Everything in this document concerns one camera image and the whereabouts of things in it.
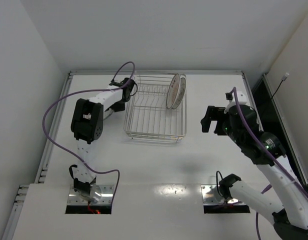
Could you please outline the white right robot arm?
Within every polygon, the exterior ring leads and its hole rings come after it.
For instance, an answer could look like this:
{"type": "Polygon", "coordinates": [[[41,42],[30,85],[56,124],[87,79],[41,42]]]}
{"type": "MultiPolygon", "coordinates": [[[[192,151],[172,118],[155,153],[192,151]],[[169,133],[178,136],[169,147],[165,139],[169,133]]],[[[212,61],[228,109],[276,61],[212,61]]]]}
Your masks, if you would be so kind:
{"type": "Polygon", "coordinates": [[[201,119],[201,130],[228,136],[269,181],[279,198],[274,202],[253,189],[239,176],[229,174],[216,181],[216,195],[223,206],[236,199],[263,216],[282,240],[308,240],[308,192],[295,175],[286,150],[270,132],[260,130],[256,110],[247,104],[246,96],[233,88],[225,94],[226,107],[209,105],[201,119]]]}

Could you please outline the metal wire dish rack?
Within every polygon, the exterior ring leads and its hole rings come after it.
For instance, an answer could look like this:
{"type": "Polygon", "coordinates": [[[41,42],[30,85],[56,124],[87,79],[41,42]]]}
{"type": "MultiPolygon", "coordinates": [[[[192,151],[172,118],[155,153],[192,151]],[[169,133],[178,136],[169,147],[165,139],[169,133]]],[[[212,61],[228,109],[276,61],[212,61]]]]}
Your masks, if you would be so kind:
{"type": "Polygon", "coordinates": [[[134,140],[179,143],[187,134],[187,83],[176,109],[167,109],[167,92],[173,76],[138,74],[137,90],[126,107],[123,129],[134,140]]]}

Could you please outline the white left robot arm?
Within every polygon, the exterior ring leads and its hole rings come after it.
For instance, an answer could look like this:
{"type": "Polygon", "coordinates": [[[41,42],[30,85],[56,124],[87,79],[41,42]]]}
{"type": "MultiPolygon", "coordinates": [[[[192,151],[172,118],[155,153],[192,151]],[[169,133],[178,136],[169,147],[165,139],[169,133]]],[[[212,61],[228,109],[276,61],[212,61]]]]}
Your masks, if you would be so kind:
{"type": "Polygon", "coordinates": [[[73,188],[87,201],[96,202],[101,197],[97,186],[97,174],[92,171],[96,161],[98,139],[104,129],[104,121],[114,112],[125,110],[125,103],[135,94],[137,84],[126,77],[121,82],[112,80],[106,91],[89,99],[76,101],[70,129],[77,142],[80,163],[73,172],[73,188]]]}

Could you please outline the orange patterned white plate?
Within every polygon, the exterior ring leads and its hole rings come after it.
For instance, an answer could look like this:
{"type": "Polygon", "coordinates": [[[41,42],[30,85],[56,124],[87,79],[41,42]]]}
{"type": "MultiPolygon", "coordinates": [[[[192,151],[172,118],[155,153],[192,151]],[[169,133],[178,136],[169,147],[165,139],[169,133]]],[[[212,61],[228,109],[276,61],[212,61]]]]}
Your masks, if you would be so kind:
{"type": "Polygon", "coordinates": [[[175,74],[170,82],[167,95],[166,95],[166,108],[171,109],[175,104],[179,90],[180,90],[181,76],[179,73],[175,74]]]}

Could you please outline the black line patterned plate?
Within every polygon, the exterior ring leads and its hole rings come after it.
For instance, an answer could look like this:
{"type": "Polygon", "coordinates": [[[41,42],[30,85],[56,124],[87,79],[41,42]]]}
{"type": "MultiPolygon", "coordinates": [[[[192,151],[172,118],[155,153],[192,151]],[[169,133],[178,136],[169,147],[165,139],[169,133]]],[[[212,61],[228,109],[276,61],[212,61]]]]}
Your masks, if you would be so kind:
{"type": "Polygon", "coordinates": [[[180,79],[179,93],[177,95],[177,98],[176,98],[174,104],[171,107],[172,109],[177,109],[179,107],[179,105],[181,104],[181,102],[184,98],[185,92],[186,92],[186,78],[182,77],[180,79]]]}

